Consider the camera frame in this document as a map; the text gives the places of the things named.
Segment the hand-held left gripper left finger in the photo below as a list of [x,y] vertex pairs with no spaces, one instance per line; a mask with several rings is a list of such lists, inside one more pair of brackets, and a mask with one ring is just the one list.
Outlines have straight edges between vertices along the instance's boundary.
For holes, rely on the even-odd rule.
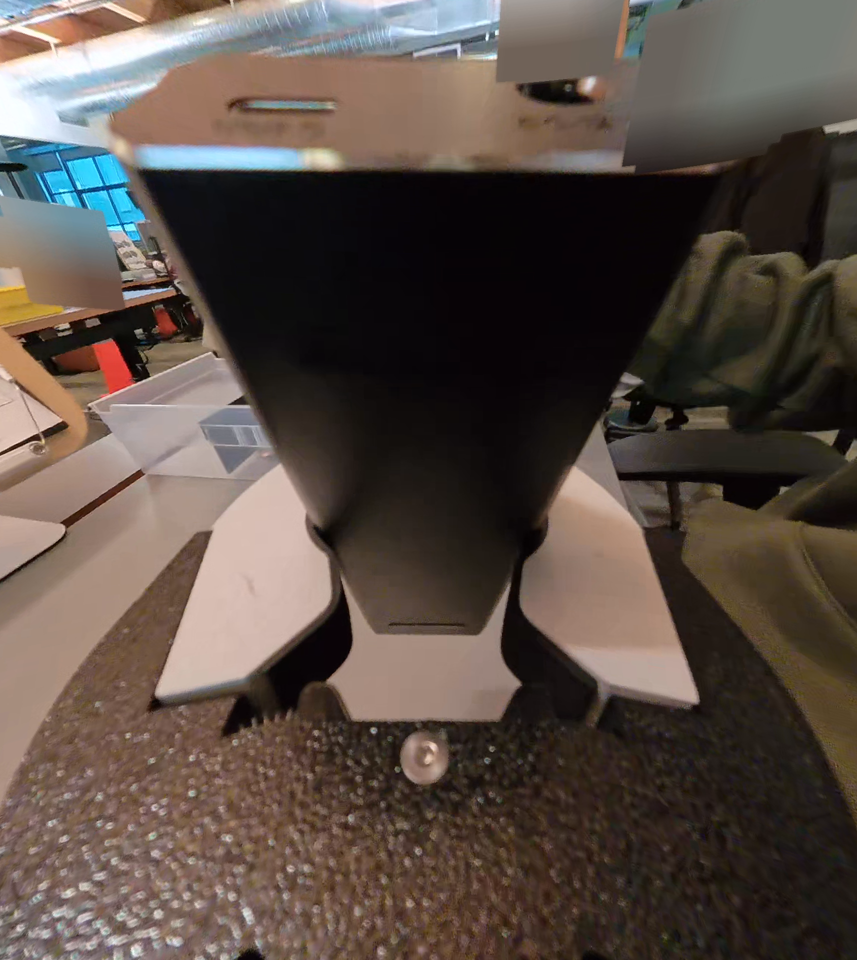
[[332,551],[273,468],[215,522],[155,699],[182,705],[268,680],[293,706],[344,663],[351,641]]

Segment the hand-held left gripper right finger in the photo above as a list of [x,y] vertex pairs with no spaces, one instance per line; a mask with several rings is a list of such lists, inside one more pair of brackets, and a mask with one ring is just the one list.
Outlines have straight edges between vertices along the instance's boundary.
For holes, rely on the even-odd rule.
[[599,723],[615,699],[691,711],[699,690],[640,525],[598,481],[571,469],[512,602],[565,719]]

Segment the large clear plastic bin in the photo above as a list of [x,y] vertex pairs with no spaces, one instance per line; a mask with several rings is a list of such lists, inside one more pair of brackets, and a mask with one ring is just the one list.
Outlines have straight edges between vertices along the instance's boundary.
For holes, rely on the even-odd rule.
[[232,367],[216,354],[205,353],[106,395],[89,410],[145,475],[240,482],[262,477],[229,478],[199,428],[201,422],[254,423],[265,431]]

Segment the black USB hub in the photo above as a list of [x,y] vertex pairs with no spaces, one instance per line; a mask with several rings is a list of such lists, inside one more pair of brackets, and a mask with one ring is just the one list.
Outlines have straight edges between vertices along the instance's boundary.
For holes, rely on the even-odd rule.
[[112,146],[380,634],[483,630],[702,232],[721,174],[494,61],[224,54]]

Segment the person's right forearm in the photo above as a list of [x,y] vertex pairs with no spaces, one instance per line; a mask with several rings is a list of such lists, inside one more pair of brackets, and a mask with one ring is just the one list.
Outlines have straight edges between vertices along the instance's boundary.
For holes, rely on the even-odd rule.
[[727,409],[733,429],[857,438],[857,255],[810,268],[700,236],[627,373],[662,405]]

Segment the small clear organizer tray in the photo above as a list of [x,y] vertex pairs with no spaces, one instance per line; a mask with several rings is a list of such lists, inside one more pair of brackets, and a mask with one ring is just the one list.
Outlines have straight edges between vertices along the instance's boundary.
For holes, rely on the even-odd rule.
[[201,421],[199,428],[230,479],[252,481],[277,464],[265,431],[254,422]]

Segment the black office chair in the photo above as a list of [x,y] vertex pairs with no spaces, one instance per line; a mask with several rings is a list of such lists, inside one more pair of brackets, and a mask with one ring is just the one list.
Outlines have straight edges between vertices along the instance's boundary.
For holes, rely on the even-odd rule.
[[832,445],[794,431],[660,430],[616,439],[607,449],[618,479],[665,484],[672,530],[683,524],[683,483],[719,486],[726,502],[757,510],[783,488],[846,464]]

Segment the person's green hoodie torso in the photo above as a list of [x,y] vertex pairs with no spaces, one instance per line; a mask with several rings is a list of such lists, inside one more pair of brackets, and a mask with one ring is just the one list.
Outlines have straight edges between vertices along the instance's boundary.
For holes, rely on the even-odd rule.
[[805,715],[857,826],[857,457],[757,510],[700,504],[683,560]]

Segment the wooden edge office table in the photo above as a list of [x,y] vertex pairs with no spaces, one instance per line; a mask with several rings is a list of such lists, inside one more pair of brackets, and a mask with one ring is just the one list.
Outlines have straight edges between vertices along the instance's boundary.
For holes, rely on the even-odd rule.
[[1,329],[25,342],[27,352],[34,358],[49,359],[119,338],[131,340],[139,330],[154,330],[154,306],[178,302],[181,297],[174,287],[124,291],[123,304],[118,309],[66,308],[8,322]]

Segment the yellow plastic bin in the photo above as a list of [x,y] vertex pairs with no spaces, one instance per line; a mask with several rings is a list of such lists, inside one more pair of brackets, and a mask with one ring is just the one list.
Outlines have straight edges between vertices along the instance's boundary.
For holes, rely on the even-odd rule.
[[64,310],[61,305],[33,301],[24,284],[0,287],[0,327],[60,315]]

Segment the large glass window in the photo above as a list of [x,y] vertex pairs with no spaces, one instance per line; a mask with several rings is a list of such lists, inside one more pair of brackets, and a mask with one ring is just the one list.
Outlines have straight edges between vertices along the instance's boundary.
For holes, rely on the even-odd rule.
[[110,232],[142,240],[146,216],[123,165],[108,150],[0,137],[0,197],[100,212]]

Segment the silver ventilation duct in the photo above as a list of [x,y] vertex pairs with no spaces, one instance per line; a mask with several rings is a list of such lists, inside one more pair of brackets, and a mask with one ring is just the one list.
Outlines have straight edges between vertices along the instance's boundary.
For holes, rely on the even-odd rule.
[[406,55],[493,35],[499,17],[498,1],[236,2],[14,59],[0,76],[76,120],[120,111],[210,56]]

